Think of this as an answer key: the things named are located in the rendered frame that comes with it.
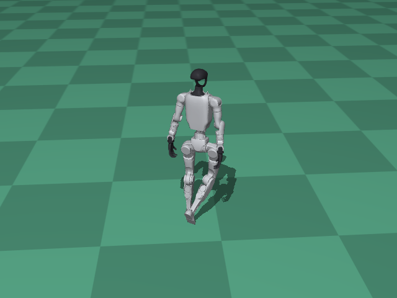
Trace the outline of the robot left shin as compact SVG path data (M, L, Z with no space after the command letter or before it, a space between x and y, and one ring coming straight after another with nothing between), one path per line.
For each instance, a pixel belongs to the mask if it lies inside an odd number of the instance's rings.
M194 184L186 185L185 183L186 174L184 175L184 195L186 199L187 210L192 207L192 196L194 193Z

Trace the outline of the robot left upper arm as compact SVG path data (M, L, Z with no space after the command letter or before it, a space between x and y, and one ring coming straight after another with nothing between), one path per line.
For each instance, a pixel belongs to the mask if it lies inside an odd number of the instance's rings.
M181 122L182 120L182 111L184 109L185 106L185 95L187 93L180 93L177 96L177 102L176 102L176 108L175 108L175 115L174 115L174 121L176 122Z

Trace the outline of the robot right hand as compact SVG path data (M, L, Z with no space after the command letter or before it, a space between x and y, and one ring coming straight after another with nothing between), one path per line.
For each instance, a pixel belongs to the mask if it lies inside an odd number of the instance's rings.
M218 159L216 160L216 162L218 161L218 164L216 166L214 166L214 169L218 169L220 167L220 164L221 164L221 161L223 158L223 153L224 153L223 148L218 147L217 153L218 153Z

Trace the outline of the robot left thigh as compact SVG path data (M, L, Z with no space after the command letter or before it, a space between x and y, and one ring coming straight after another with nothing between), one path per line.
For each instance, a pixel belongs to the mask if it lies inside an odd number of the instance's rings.
M184 164L185 164L185 183L186 185L191 185L195 182L194 176L194 164L195 164L195 151L192 151L190 140L186 140L181 147L181 152L183 152Z

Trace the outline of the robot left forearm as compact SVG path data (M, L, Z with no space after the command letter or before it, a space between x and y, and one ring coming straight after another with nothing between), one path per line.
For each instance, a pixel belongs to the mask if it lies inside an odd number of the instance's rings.
M174 115L175 115L175 113L174 113ZM171 126L170 126L170 129L169 129L169 135L167 136L167 139L168 139L168 137L172 137L172 141L175 139L175 134L177 132L177 127L179 126L179 123L173 120L174 119L174 115L172 116Z

